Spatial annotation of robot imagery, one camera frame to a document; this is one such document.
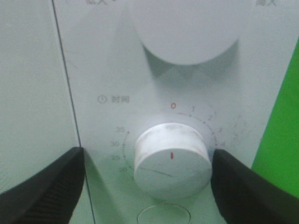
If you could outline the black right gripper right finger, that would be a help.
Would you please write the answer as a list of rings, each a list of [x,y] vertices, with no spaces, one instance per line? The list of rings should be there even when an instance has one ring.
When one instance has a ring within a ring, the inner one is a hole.
[[[216,149],[211,188],[228,224],[297,224],[299,200],[246,167],[229,152]]]

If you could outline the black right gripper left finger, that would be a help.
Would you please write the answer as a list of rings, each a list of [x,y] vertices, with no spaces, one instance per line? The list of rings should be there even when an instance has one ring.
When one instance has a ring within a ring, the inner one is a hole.
[[[69,223],[84,179],[84,150],[73,147],[31,178],[1,193],[0,222]]]

